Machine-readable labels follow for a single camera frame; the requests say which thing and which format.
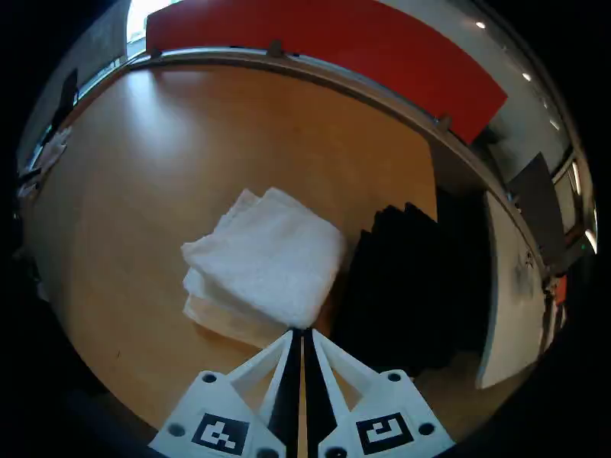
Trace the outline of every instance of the wooden table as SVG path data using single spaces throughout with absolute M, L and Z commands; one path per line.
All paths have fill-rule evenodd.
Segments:
M 160 427 L 203 369 L 257 349 L 183 313 L 180 246 L 212 231 L 242 189 L 276 186 L 352 244 L 405 201 L 436 218 L 428 144 L 330 89 L 261 70 L 127 73 L 73 123 L 26 219 L 63 329 L 99 379 Z

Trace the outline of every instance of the folded towel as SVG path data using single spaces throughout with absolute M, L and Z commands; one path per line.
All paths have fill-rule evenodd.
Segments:
M 244 190 L 212 234 L 184 244 L 190 295 L 257 323 L 314 322 L 345 252 L 342 234 L 294 198 Z M 194 307 L 185 313 L 194 318 Z

